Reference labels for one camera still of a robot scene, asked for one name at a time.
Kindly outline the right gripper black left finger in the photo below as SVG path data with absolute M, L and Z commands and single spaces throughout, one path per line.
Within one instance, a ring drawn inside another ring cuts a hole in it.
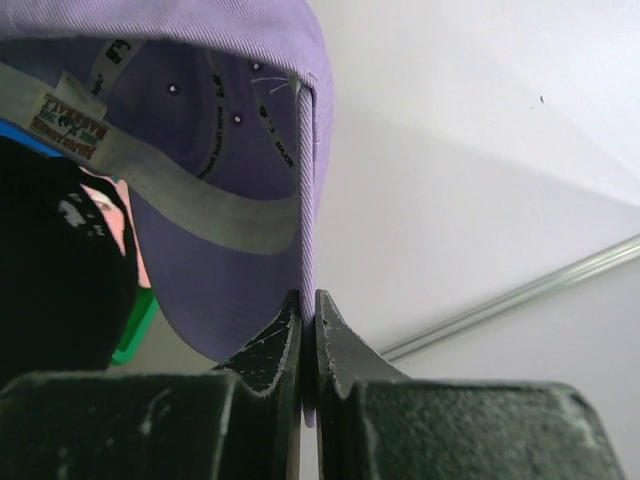
M 273 321 L 215 367 L 227 381 L 216 479 L 299 477 L 302 327 L 299 292 L 292 290 Z

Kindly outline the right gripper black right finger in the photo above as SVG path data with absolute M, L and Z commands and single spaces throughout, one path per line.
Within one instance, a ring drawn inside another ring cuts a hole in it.
M 316 420 L 322 479 L 379 479 L 376 424 L 361 401 L 374 383 L 406 382 L 351 327 L 328 291 L 316 292 Z

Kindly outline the black baseball cap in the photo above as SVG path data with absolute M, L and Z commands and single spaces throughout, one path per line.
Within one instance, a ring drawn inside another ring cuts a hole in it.
M 134 309 L 132 225 L 114 235 L 88 192 L 125 203 L 66 157 L 1 140 L 1 382 L 106 369 Z

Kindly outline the light pink cap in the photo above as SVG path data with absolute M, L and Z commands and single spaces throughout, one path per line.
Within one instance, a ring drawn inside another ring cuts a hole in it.
M 108 180 L 109 183 L 115 188 L 118 196 L 123 201 L 124 205 L 127 209 L 127 215 L 129 219 L 132 219 L 132 212 L 130 206 L 130 198 L 128 192 L 128 186 L 123 180 L 113 180 L 111 178 L 105 177 L 105 180 Z M 125 227 L 125 215 L 121 209 L 119 209 L 116 204 L 109 199 L 109 197 L 102 193 L 99 190 L 93 189 L 88 186 L 84 186 L 84 190 L 87 192 L 92 201 L 97 205 L 100 209 L 107 225 L 109 226 L 112 236 L 116 240 L 119 248 L 121 250 L 122 255 L 125 255 L 125 245 L 124 245 L 124 227 Z M 150 280 L 148 278 L 143 258 L 140 252 L 137 252 L 137 265 L 138 265 L 138 284 L 142 288 L 150 288 Z

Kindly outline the lavender baseball cap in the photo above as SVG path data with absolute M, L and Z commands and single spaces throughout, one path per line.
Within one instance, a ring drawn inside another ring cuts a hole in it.
M 221 363 L 315 307 L 331 67 L 304 1 L 5 1 L 1 121 L 128 186 L 151 290 Z

